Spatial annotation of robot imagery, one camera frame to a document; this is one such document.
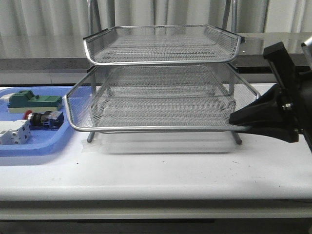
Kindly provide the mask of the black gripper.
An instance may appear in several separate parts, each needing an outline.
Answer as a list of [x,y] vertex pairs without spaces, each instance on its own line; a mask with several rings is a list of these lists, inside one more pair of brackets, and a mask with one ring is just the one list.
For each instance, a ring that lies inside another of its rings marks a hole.
[[[273,85],[251,104],[231,113],[229,123],[238,126],[256,126],[240,133],[295,143],[299,141],[299,134],[293,129],[261,127],[287,125],[291,123],[292,116],[297,124],[296,129],[304,136],[310,137],[312,135],[312,72],[299,72],[282,42],[266,47],[263,58],[269,62],[278,84]],[[283,104],[290,105],[290,113],[283,110]]]

